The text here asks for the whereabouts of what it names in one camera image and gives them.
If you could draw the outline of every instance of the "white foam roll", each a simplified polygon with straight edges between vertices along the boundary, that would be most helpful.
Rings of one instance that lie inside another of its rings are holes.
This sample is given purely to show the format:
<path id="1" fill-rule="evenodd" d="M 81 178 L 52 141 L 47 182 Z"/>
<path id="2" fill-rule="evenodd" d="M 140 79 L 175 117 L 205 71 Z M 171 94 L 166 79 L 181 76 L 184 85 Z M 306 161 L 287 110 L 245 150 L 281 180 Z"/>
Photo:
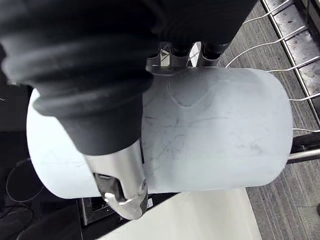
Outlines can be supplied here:
<path id="1" fill-rule="evenodd" d="M 62 198 L 99 196 L 92 174 L 54 117 L 32 103 L 27 139 L 44 185 Z M 284 168 L 292 145 L 288 96 L 270 73 L 187 68 L 155 76 L 143 96 L 142 148 L 149 193 L 259 186 Z"/>

